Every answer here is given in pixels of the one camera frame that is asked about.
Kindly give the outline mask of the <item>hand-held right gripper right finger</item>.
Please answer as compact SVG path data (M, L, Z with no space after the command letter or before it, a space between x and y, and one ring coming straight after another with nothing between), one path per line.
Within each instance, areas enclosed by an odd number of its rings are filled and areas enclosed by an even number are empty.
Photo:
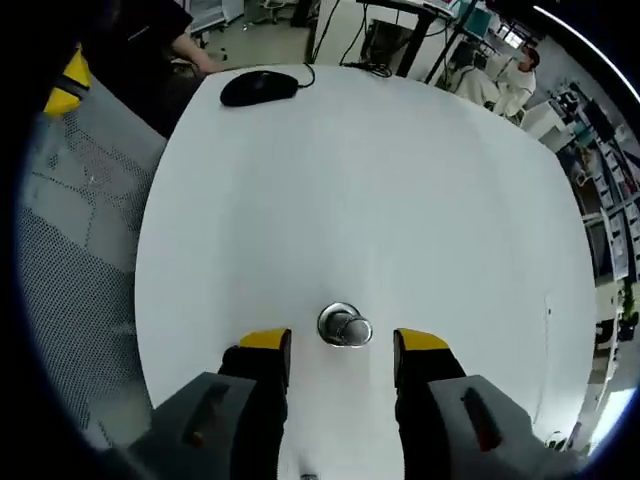
M502 390L466 374L444 340L406 328L393 338L405 478L567 478L567 453L546 447Z

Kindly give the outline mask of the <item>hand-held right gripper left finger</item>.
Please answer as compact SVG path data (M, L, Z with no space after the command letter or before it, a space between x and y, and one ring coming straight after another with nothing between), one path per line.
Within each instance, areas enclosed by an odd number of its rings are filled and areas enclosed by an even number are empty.
M156 408L131 450L155 479L274 479L288 416L292 332L252 332Z

